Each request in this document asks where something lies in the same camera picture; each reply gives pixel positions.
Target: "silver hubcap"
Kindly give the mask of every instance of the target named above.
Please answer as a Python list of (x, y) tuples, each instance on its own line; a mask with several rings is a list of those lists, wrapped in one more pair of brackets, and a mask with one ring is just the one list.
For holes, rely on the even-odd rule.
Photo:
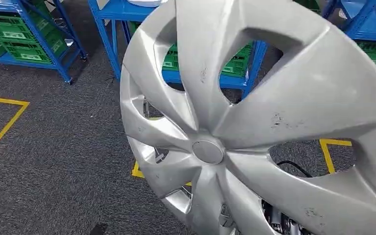
[[(258, 39), (284, 56), (234, 105), (219, 73)], [(175, 42), (184, 92), (161, 74)], [(143, 174), (198, 234), (277, 234), (262, 199), (318, 235), (376, 234), (376, 67), (314, 13), (285, 0), (169, 0), (132, 37), (120, 86), (123, 125)], [(146, 99), (163, 118), (145, 118)], [(268, 153), (279, 143), (320, 138), (353, 139), (355, 166), (299, 178)], [(169, 150), (160, 163), (155, 148)], [(187, 182), (191, 193), (181, 189)], [(226, 207), (235, 223), (221, 226)]]

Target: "yellow floor tape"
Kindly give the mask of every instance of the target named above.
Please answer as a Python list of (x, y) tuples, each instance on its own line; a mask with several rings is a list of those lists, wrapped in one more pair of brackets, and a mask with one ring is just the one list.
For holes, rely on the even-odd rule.
[(351, 141), (339, 141), (339, 140), (331, 140), (331, 139), (320, 139), (319, 143), (321, 144), (322, 152), (324, 153), (325, 162), (327, 163), (328, 171), (330, 173), (335, 173), (335, 168), (333, 167), (332, 158), (330, 157), (328, 144), (333, 145), (343, 145), (343, 146), (352, 146), (353, 143)]
[(29, 102), (0, 98), (0, 103), (15, 104), (15, 105), (20, 105), (21, 106), (21, 108), (17, 111), (17, 113), (11, 118), (11, 120), (0, 131), (0, 140), (1, 140), (1, 138), (3, 137), (3, 135), (5, 135), (5, 133), (9, 130), (9, 128), (11, 128), (11, 126), (15, 123), (15, 121), (20, 117), (20, 115), (28, 107)]

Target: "shelf leg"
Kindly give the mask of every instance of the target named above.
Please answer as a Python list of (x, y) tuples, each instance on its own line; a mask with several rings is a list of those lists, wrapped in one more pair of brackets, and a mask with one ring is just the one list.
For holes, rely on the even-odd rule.
[(118, 55), (118, 35), (116, 34), (116, 20), (112, 20), (112, 43), (113, 52)]
[(63, 28), (59, 27), (56, 23), (54, 23), (54, 20), (51, 17), (48, 17), (44, 15), (41, 11), (39, 11), (34, 5), (32, 5), (30, 2), (27, 0), (21, 0), (22, 3), (24, 3), (29, 9), (40, 15), (43, 19), (45, 19), (48, 23), (52, 24), (54, 27), (56, 27), (58, 30), (63, 32), (68, 38), (74, 39), (74, 37), (66, 30)]
[(106, 27), (104, 26), (104, 22), (101, 18), (98, 17), (99, 8), (97, 5), (96, 0), (88, 0), (90, 10), (92, 11), (94, 21), (96, 22), (98, 31), (100, 33), (101, 40), (103, 41), (104, 48), (106, 49), (107, 56), (109, 57), (110, 64), (112, 65), (113, 72), (115, 74), (116, 79), (120, 80), (120, 66), (118, 57), (115, 55), (113, 51), (112, 45), (110, 44), (109, 37), (107, 36)]
[(57, 7), (57, 10), (60, 12), (61, 17), (64, 19), (67, 25), (67, 29), (74, 37), (74, 41), (77, 43), (77, 47), (80, 49), (81, 59), (85, 60), (87, 59), (87, 52), (84, 50), (83, 45), (81, 44), (80, 39), (77, 36), (77, 33), (75, 32), (72, 23), (69, 19), (69, 16), (67, 15), (66, 11), (64, 10), (64, 7), (61, 5), (59, 0), (53, 0), (55, 6)]
[(259, 73), (261, 63), (267, 50), (267, 44), (263, 41), (253, 42), (253, 47), (255, 48), (255, 50), (253, 55), (252, 68), (249, 72), (249, 78), (246, 81), (246, 88), (243, 90), (241, 99), (244, 99), (251, 92), (254, 81)]
[(340, 0), (329, 0), (328, 4), (322, 9), (322, 17), (328, 19), (337, 8)]
[(66, 69), (63, 67), (63, 64), (62, 64), (60, 58), (54, 54), (50, 45), (48, 45), (45, 38), (41, 35), (41, 32), (37, 29), (36, 25), (34, 24), (34, 22), (29, 17), (28, 12), (26, 11), (24, 6), (22, 5), (21, 0), (13, 0), (13, 5), (16, 8), (19, 15), (22, 17), (22, 19), (28, 25), (31, 32), (34, 34), (35, 38), (38, 40), (40, 45), (43, 47), (43, 49), (45, 50), (47, 55), (50, 57), (51, 61), (55, 65), (55, 68), (60, 72), (64, 81), (70, 83), (71, 77), (68, 75)]
[(131, 38), (129, 27), (127, 26), (126, 21), (121, 21), (121, 23), (122, 23), (122, 28), (123, 28), (124, 36), (126, 38), (126, 42), (129, 44), (130, 38)]

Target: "white object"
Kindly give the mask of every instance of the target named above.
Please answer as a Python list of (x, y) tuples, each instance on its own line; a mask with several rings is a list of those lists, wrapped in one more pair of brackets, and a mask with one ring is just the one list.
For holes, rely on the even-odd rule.
[(48, 2), (45, 2), (45, 5), (47, 6), (47, 8), (48, 8), (48, 10), (50, 11), (50, 12), (52, 12), (54, 9), (55, 9), (55, 7), (53, 7), (51, 4), (49, 4)]
[(131, 4), (144, 7), (157, 7), (168, 0), (127, 0)]

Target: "yellow floor marking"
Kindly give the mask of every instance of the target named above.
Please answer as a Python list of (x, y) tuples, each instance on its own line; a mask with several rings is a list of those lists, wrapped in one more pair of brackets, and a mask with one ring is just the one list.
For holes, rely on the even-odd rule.
[[(143, 173), (141, 172), (141, 170), (139, 170), (138, 162), (135, 162), (135, 166), (133, 167), (133, 170), (132, 170), (132, 175), (135, 176), (135, 177), (139, 177), (139, 178), (145, 178), (143, 176)], [(191, 182), (186, 183), (185, 185), (186, 186), (192, 186)]]
[(3, 137), (3, 135), (5, 135), (5, 133), (9, 130), (9, 128), (11, 128), (11, 126), (15, 123), (15, 121), (20, 117), (20, 115), (28, 107), (29, 102), (0, 98), (0, 103), (15, 104), (15, 105), (21, 105), (22, 106), (18, 110), (18, 112), (11, 118), (11, 120), (4, 126), (4, 128), (0, 131), (0, 140), (1, 140), (1, 138)]
[(328, 144), (343, 145), (343, 146), (353, 145), (351, 141), (339, 141), (339, 140), (331, 140), (331, 139), (320, 139), (319, 143), (321, 144), (321, 149), (322, 149), (322, 152), (324, 153), (325, 162), (327, 163), (328, 171), (330, 173), (335, 173), (335, 168), (333, 167), (332, 158), (330, 157)]

